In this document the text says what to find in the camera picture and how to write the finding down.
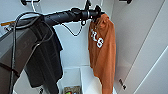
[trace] cable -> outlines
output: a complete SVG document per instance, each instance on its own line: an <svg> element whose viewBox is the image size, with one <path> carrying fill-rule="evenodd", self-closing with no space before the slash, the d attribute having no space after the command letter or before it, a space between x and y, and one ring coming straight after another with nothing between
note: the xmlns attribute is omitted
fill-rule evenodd
<svg viewBox="0 0 168 94"><path fill-rule="evenodd" d="M24 28L28 28L30 27L31 25L34 24L34 22L38 19L39 17L36 17L34 18L34 20L32 20L30 23L26 24L26 25L23 25L23 26L17 26L16 29L24 29Z"/></svg>
<svg viewBox="0 0 168 94"><path fill-rule="evenodd" d="M79 32L78 32L77 34L74 34L74 33L72 32L72 30L71 30L68 26L66 26L65 24L60 23L60 22L58 22L58 21L56 21L56 20L54 20L54 19L52 19L52 18L50 18L50 17L47 17L47 18L51 19L52 21L54 21L54 22L56 22L56 23L58 23L58 24L63 25L65 28L67 28L67 29L69 30L69 32L70 32L73 36L78 36L78 35L81 33L82 25L81 25L81 28L80 28Z"/></svg>
<svg viewBox="0 0 168 94"><path fill-rule="evenodd" d="M26 12L26 13L20 14L16 18L15 23L14 23L14 27L13 27L13 47L12 47L12 64L11 64L11 68L13 70L15 69L15 55L16 55L16 26L17 26L17 23L19 22L19 19L26 14L42 15L42 14L36 13L36 12ZM13 93L13 86L14 86L14 71L11 72L9 94Z"/></svg>
<svg viewBox="0 0 168 94"><path fill-rule="evenodd" d="M51 36L48 38L48 39L46 39L46 40L42 40L42 42L47 42L47 41L49 41L51 38L52 38L52 36L54 35L54 31L51 29L51 27L46 23L46 22L44 22L44 21L42 21L49 29L50 29L50 31L51 31Z"/></svg>

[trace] white shelf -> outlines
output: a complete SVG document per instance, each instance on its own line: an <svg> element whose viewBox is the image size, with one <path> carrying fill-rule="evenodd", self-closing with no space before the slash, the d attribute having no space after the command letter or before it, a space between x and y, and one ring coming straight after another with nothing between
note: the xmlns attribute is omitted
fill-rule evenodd
<svg viewBox="0 0 168 94"><path fill-rule="evenodd" d="M83 94L102 94L102 85L99 79L93 75L90 66L82 66L80 69Z"/></svg>

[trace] white lettering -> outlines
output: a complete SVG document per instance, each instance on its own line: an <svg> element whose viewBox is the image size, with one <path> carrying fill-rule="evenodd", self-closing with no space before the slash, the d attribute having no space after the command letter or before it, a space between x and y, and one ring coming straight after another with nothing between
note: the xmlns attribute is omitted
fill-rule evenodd
<svg viewBox="0 0 168 94"><path fill-rule="evenodd" d="M101 48L103 46L103 39L99 38L99 40L97 41L97 47Z"/></svg>
<svg viewBox="0 0 168 94"><path fill-rule="evenodd" d="M91 37L93 39L93 41L97 41L96 39L96 35L97 35L97 32L94 32L93 29L91 30L92 34L91 34ZM101 48L103 46L103 38L99 38L98 41L97 41L97 47Z"/></svg>

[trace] hanging clothes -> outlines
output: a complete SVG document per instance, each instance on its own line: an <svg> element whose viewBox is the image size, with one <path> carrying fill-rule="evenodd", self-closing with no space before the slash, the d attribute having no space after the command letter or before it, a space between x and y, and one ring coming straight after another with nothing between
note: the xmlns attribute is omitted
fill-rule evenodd
<svg viewBox="0 0 168 94"><path fill-rule="evenodd" d="M29 59L25 71L31 87L38 87L44 85L44 89L50 94L58 94L57 81L62 78L63 71L60 60L60 51L62 46L54 31L50 27L53 35L50 40L41 43ZM47 33L47 38L51 36L48 34L51 31L44 24L36 24L31 28L36 37L41 39Z"/></svg>
<svg viewBox="0 0 168 94"><path fill-rule="evenodd" d="M90 67L102 84L102 94L112 94L115 74L115 29L107 14L91 22L88 34Z"/></svg>

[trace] white cabinet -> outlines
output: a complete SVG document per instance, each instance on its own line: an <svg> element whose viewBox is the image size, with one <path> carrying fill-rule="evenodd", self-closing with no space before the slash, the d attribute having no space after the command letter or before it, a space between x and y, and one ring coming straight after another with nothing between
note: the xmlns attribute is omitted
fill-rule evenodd
<svg viewBox="0 0 168 94"><path fill-rule="evenodd" d="M135 94L167 94L168 92L168 46L151 68Z"/></svg>
<svg viewBox="0 0 168 94"><path fill-rule="evenodd" d="M118 94L136 94L138 87L142 90L145 83L149 83L149 80L145 80L144 84L141 82L168 45L167 1L133 0L130 5L126 5L115 0L112 21L116 25L115 88ZM119 79L126 86L125 90L121 88Z"/></svg>

